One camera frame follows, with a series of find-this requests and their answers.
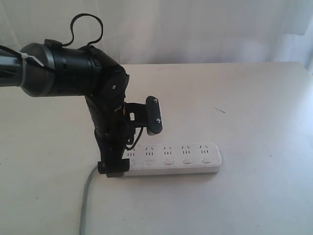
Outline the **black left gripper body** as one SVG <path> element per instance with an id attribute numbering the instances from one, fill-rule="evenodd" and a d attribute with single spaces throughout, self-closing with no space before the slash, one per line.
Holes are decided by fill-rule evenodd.
<path id="1" fill-rule="evenodd" d="M 125 117 L 125 93 L 116 97 L 102 94 L 85 95 L 94 125 L 94 135 L 100 150 L 100 161 L 119 164 L 134 132 Z"/>

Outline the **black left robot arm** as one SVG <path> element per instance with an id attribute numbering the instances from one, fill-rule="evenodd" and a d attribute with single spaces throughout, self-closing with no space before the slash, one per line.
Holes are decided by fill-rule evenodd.
<path id="1" fill-rule="evenodd" d="M 83 96 L 94 125 L 101 159 L 98 172 L 121 177 L 130 169 L 124 151 L 134 141 L 126 115 L 129 76 L 103 51 L 88 45 L 68 49 L 54 40 L 21 51 L 0 48 L 0 84 L 20 87 L 31 97 Z"/>

